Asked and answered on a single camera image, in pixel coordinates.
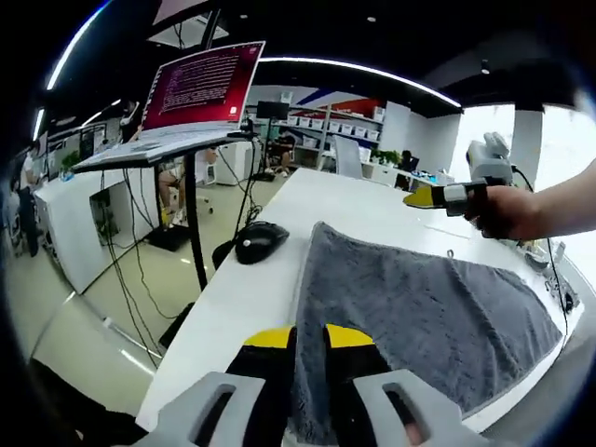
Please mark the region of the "person's right hand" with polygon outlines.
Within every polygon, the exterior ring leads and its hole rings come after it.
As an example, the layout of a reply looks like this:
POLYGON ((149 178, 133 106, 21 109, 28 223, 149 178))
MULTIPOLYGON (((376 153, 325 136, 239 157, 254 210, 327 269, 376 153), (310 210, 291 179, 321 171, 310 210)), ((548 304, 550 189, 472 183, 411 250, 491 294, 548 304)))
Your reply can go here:
POLYGON ((471 193, 464 217, 485 238, 534 240, 545 235, 538 194, 513 186, 487 186, 480 197, 471 193))

